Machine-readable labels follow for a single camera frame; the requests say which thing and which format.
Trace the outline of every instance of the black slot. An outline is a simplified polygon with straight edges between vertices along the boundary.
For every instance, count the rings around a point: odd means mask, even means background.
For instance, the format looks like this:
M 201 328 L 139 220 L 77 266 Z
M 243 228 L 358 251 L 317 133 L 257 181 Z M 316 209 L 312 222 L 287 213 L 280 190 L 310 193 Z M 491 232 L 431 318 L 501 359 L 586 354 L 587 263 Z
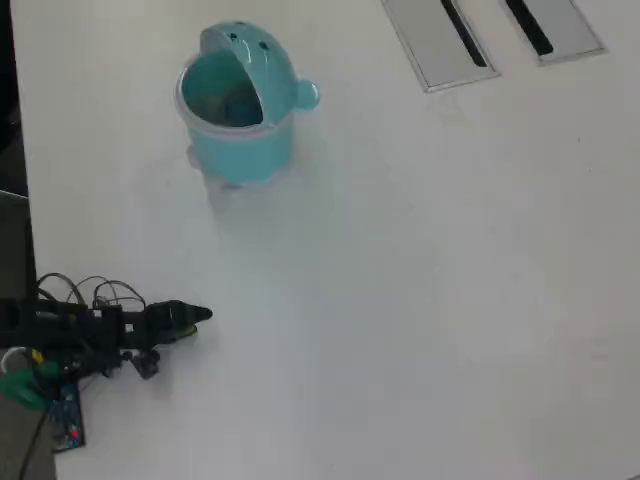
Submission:
M 547 55 L 553 52 L 553 45 L 551 45 L 551 42 L 540 28 L 536 17 L 531 15 L 524 1 L 505 0 L 505 2 L 538 55 Z
M 440 0 L 440 1 L 442 2 L 442 6 L 447 12 L 447 15 L 449 15 L 449 19 L 451 20 L 451 23 L 453 23 L 453 26 L 458 32 L 458 35 L 460 36 L 460 40 L 462 40 L 462 43 L 464 43 L 464 46 L 467 49 L 467 52 L 469 52 L 469 56 L 473 60 L 473 63 L 475 63 L 479 67 L 486 67 L 487 62 L 484 61 L 484 58 L 482 57 L 480 50 L 478 50 L 478 46 L 476 45 L 476 42 L 473 41 L 473 38 L 471 38 L 471 35 L 469 34 L 467 27 L 462 21 L 462 18 L 460 18 L 460 14 L 458 13 L 458 10 L 456 10 L 455 5 L 453 4 L 453 0 Z

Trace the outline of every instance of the cup handle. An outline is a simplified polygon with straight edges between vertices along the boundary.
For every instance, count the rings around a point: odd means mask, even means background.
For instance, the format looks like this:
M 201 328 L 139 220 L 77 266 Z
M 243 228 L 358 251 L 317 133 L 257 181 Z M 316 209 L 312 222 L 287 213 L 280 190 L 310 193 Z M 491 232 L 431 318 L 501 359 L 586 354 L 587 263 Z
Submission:
M 298 104 L 300 110 L 313 110 L 320 102 L 320 90 L 309 80 L 298 82 Z

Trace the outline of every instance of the cup lid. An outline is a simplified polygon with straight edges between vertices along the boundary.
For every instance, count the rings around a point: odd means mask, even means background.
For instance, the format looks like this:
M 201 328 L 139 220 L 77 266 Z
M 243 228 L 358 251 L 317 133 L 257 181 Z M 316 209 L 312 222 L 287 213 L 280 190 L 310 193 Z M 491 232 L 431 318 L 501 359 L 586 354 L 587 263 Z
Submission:
M 245 22 L 223 22 L 200 34 L 200 54 L 228 49 L 242 64 L 262 106 L 263 122 L 275 125 L 294 108 L 310 109 L 319 100 L 311 82 L 298 81 L 289 56 L 269 33 Z

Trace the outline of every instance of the black cable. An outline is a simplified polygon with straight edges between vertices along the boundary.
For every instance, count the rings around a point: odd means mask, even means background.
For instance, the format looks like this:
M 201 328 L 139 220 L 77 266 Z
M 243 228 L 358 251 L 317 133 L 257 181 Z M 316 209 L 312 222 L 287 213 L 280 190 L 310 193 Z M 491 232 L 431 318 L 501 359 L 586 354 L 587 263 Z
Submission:
M 107 280 L 106 282 L 102 282 L 100 285 L 98 285 L 93 290 L 93 301 L 94 301 L 94 303 L 96 302 L 96 299 L 98 298 L 98 291 L 100 290 L 100 288 L 102 288 L 105 285 L 111 285 L 111 286 L 118 285 L 120 287 L 126 288 L 131 293 L 133 293 L 136 297 L 138 297 L 138 299 L 142 303 L 142 307 L 143 308 L 147 307 L 147 302 L 144 301 L 144 298 L 142 298 L 142 295 L 140 295 L 131 285 L 129 285 L 128 283 L 122 282 L 120 280 Z
M 75 283 L 73 283 L 71 281 L 71 279 L 69 277 L 67 277 L 66 275 L 63 275 L 61 273 L 58 272 L 52 272 L 52 273 L 47 273 L 46 275 L 43 275 L 42 277 L 40 277 L 40 280 L 38 280 L 38 287 L 40 287 L 40 285 L 42 285 L 42 283 L 50 277 L 56 277 L 59 278 L 61 280 L 64 280 L 67 285 L 69 285 L 69 288 L 71 288 L 71 291 L 73 292 L 73 294 L 76 296 L 76 299 L 78 300 L 78 303 L 82 304 L 82 305 L 86 305 L 87 302 L 84 301 L 84 298 L 82 297 L 82 294 L 80 293 L 80 290 L 78 290 L 78 287 L 76 286 Z
M 44 288 L 38 287 L 38 295 L 42 295 L 47 300 L 51 300 L 52 302 L 57 302 L 58 299 L 54 297 L 51 293 L 47 292 Z
M 106 298 L 101 297 L 100 295 L 98 295 L 96 298 L 93 299 L 92 307 L 93 308 L 98 308 L 100 306 L 108 307 L 109 306 L 109 300 L 107 300 Z
M 38 420 L 38 424 L 36 425 L 36 429 L 34 430 L 33 435 L 31 436 L 29 447 L 27 448 L 27 452 L 25 453 L 22 459 L 22 466 L 20 467 L 20 474 L 18 475 L 18 480 L 24 480 L 24 476 L 27 474 L 27 468 L 29 467 L 29 463 L 31 463 L 31 457 L 33 456 L 33 452 L 38 442 L 38 437 L 40 436 L 40 432 L 42 431 L 42 426 L 44 425 L 44 422 L 47 419 L 48 414 L 49 414 L 49 407 L 47 407 L 44 410 L 44 412 L 42 412 L 42 415 Z
M 26 295 L 29 301 L 35 301 L 38 298 L 38 276 L 36 273 L 36 259 L 33 253 L 33 232 L 31 231 L 31 219 L 27 218 L 24 225 L 25 239 L 25 271 L 27 273 Z
M 90 277 L 87 278 L 83 278 L 82 280 L 80 280 L 79 283 L 76 284 L 76 287 L 80 287 L 80 285 L 82 285 L 83 283 L 88 282 L 89 280 L 94 280 L 94 279 L 100 279 L 103 280 L 105 282 L 108 282 L 109 279 L 107 277 L 103 277 L 102 275 L 91 275 Z M 111 285 L 111 291 L 113 292 L 113 298 L 118 298 L 118 294 L 116 293 L 116 289 L 113 287 L 113 285 Z M 73 295 L 73 290 L 71 290 L 69 292 L 69 295 L 67 295 L 67 299 L 65 300 L 65 302 L 69 302 L 69 299 L 71 298 L 71 295 Z

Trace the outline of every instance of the white table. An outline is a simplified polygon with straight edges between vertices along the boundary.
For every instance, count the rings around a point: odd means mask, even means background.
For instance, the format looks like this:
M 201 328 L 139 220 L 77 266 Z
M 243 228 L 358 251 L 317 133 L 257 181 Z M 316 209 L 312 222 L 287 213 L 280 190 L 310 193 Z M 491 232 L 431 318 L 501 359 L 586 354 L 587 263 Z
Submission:
M 378 0 L 17 0 L 40 273 L 212 307 L 149 382 L 85 395 L 60 480 L 623 480 L 640 472 L 640 3 L 609 53 L 424 95 Z M 292 168 L 221 194 L 172 88 L 257 22 L 324 92 Z

